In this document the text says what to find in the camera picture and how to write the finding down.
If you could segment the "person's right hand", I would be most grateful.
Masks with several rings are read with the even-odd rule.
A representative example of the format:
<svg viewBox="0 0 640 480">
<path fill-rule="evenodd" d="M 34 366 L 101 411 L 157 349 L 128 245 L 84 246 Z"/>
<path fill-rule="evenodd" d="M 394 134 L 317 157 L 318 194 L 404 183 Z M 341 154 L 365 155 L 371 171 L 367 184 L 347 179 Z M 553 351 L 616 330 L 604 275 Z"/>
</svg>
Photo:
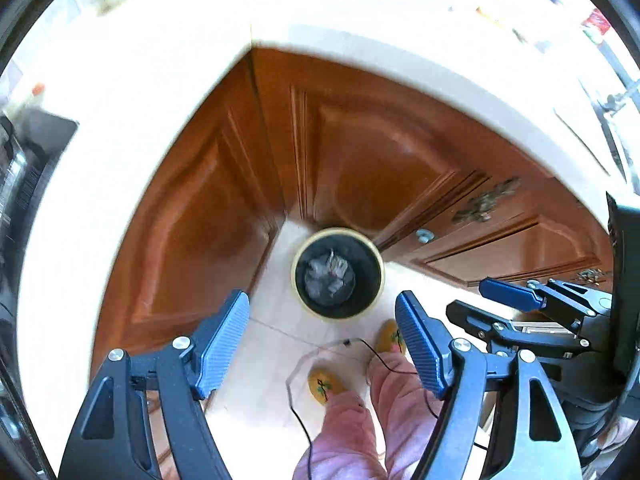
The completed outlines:
<svg viewBox="0 0 640 480">
<path fill-rule="evenodd" d="M 615 416 L 608 428 L 603 431 L 603 434 L 597 437 L 596 448 L 589 455 L 589 458 L 594 460 L 603 458 L 612 462 L 620 454 L 620 450 L 634 432 L 637 424 L 638 422 L 634 419 Z"/>
</svg>

